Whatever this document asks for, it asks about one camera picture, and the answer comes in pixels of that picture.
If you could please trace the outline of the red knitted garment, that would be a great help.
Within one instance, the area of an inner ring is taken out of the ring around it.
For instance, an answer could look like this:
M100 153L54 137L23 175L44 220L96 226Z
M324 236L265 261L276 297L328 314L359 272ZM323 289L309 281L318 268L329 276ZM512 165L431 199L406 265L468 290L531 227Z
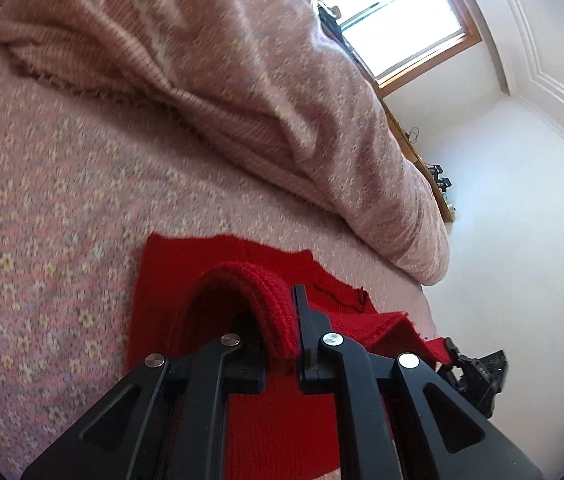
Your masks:
M235 394L227 404L227 479L318 479L339 466L333 397L303 394L298 385L297 284L337 333L367 351L451 361L442 339L419 336L403 312L377 312L364 289L337 280L307 250L283 252L233 235L151 235L135 282L129 366L151 353L193 356L227 333L244 337L236 325L243 313L254 315L265 345L265 391Z

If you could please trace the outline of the small black figurines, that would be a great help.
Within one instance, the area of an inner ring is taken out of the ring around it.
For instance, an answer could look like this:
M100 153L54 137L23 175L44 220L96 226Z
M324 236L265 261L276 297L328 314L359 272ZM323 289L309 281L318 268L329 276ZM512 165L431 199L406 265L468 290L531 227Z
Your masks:
M446 193L448 191L448 188L451 188L452 182L446 176L445 171L442 169L442 166L440 166L440 165L428 165L427 170L432 175L432 177L433 177L433 179L434 179L434 181L437 185L437 188L439 188L440 192Z

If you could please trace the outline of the pink floral bed sheet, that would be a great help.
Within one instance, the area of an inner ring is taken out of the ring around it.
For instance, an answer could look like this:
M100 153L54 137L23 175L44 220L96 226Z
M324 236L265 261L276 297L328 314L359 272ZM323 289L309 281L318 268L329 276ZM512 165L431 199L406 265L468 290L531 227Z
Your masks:
M16 479L122 376L147 237L297 252L436 334L421 287L344 222L245 174L171 110L72 96L0 44L0 473Z

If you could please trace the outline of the pink floral quilt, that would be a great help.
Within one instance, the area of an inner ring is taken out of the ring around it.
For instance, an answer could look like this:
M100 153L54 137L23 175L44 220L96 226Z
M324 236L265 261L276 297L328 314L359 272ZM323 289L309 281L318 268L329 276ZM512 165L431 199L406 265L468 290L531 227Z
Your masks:
M433 191L305 0L0 0L32 75L174 107L226 158L345 220L421 284L447 273Z

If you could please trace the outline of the wooden framed window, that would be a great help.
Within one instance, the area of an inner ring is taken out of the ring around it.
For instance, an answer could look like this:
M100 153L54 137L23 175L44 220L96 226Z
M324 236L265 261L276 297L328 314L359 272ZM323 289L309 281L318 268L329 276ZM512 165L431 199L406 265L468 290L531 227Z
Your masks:
M315 0L382 98L483 40L475 0Z

